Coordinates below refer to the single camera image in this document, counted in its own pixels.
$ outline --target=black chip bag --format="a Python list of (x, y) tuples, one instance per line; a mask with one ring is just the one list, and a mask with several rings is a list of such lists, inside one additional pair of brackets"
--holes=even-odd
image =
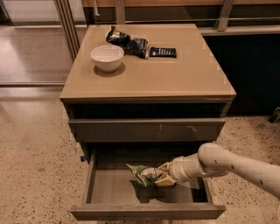
[(111, 30), (106, 36), (106, 41), (131, 51), (139, 58), (148, 57), (148, 40), (144, 38), (132, 38), (129, 34), (117, 31), (115, 26), (111, 26)]

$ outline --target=drawer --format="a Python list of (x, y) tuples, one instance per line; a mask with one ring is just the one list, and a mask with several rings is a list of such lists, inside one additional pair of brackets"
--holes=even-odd
[(194, 178), (171, 187), (144, 188), (125, 165), (158, 167), (182, 154), (178, 149), (160, 147), (93, 149), (82, 203), (72, 206), (70, 212), (78, 221), (217, 219), (225, 207), (212, 202), (204, 179)]
[(179, 119), (70, 119), (78, 142), (187, 142), (214, 141), (223, 118)]

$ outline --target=bowl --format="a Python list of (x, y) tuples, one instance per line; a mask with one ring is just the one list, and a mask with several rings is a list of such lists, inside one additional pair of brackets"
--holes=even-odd
[(101, 45), (90, 53), (95, 65), (106, 73), (114, 72), (122, 64), (123, 55), (124, 51), (118, 45)]

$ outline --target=terrazzo floor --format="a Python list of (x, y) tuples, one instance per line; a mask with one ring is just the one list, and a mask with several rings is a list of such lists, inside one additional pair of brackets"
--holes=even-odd
[[(1, 51), (2, 59), (7, 51)], [(54, 79), (65, 79), (71, 67), (69, 56), (64, 53), (61, 57), (66, 72)], [(36, 68), (39, 71), (45, 66), (43, 60), (41, 63)], [(33, 66), (29, 68), (25, 74), (35, 77)], [(7, 75), (8, 70), (2, 63), (0, 74), (5, 71)], [(0, 88), (0, 224), (280, 223), (279, 199), (234, 174), (207, 180), (214, 204), (223, 204), (227, 209), (217, 220), (76, 221), (69, 209), (81, 204), (88, 164), (80, 161), (82, 151), (68, 127), (60, 92), (61, 88)], [(280, 165), (280, 123), (271, 124), (268, 117), (226, 118), (217, 144), (236, 154)]]

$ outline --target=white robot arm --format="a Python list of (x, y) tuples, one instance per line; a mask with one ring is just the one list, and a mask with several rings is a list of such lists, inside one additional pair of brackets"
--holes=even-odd
[(171, 179), (179, 183), (232, 172), (280, 199), (280, 166), (238, 156), (215, 143), (204, 143), (198, 153), (176, 157), (159, 168), (169, 172)]

